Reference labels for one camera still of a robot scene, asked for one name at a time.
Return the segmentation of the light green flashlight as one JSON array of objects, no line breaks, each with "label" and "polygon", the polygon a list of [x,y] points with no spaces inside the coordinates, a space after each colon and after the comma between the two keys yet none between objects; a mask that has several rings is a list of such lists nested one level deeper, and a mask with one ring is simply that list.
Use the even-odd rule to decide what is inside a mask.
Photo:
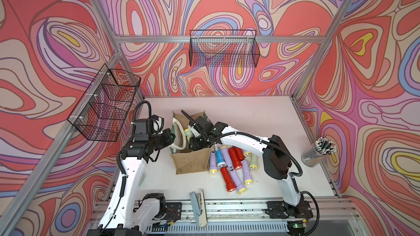
[{"label": "light green flashlight", "polygon": [[184,134],[185,134],[187,140],[190,140],[190,138],[194,137],[194,134],[193,134],[192,130],[190,130],[188,128],[184,130]]},{"label": "light green flashlight", "polygon": [[258,170],[258,159],[259,157],[256,154],[251,154],[250,161],[249,161],[249,169],[251,170]]}]

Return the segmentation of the burlap tote bag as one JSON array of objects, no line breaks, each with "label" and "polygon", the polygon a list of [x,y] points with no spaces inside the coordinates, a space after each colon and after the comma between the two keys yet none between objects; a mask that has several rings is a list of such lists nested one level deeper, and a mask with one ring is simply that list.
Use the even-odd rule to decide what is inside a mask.
[{"label": "burlap tote bag", "polygon": [[206,172],[209,168],[211,148],[206,145],[200,150],[190,149],[185,133],[189,130],[189,123],[181,112],[172,112],[171,133],[175,135],[175,141],[170,145],[170,151],[176,175]]}]

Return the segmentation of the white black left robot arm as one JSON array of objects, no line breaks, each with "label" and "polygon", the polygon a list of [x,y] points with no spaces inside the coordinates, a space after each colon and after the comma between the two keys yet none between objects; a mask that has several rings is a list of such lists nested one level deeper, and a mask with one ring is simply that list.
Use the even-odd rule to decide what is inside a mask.
[{"label": "white black left robot arm", "polygon": [[136,191],[153,151],[170,146],[175,139],[169,128],[150,136],[148,141],[132,138],[117,153],[120,170],[115,191],[108,208],[96,229],[90,229],[88,236],[144,236],[147,227],[156,217],[167,212],[163,193],[149,193],[134,211]]}]

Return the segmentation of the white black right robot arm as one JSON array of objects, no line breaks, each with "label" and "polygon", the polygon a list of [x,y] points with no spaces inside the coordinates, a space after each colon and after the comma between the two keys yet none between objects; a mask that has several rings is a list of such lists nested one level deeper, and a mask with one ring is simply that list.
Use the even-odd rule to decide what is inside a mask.
[{"label": "white black right robot arm", "polygon": [[262,159],[266,174],[275,179],[280,187],[280,218],[308,220],[314,215],[319,218],[318,208],[315,208],[313,213],[310,203],[304,199],[304,195],[310,194],[307,191],[299,191],[295,181],[296,177],[303,175],[303,170],[279,136],[259,137],[239,131],[223,122],[212,124],[202,116],[193,119],[186,111],[181,112],[189,120],[189,128],[193,130],[194,136],[189,140],[191,150],[223,144],[255,154]]}]

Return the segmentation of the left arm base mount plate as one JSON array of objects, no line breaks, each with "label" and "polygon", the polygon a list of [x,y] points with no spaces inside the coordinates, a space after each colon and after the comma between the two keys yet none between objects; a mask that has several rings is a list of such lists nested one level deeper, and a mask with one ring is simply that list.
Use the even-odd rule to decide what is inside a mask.
[{"label": "left arm base mount plate", "polygon": [[166,222],[176,222],[182,217],[182,203],[181,202],[169,202],[166,203],[165,213],[159,215],[156,220]]}]

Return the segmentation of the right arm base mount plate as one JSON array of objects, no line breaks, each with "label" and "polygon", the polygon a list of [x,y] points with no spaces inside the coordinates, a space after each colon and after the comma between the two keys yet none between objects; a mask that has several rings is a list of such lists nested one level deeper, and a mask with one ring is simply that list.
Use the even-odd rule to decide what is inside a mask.
[{"label": "right arm base mount plate", "polygon": [[283,201],[268,201],[265,213],[271,219],[311,219],[313,212],[308,201],[292,206]]}]

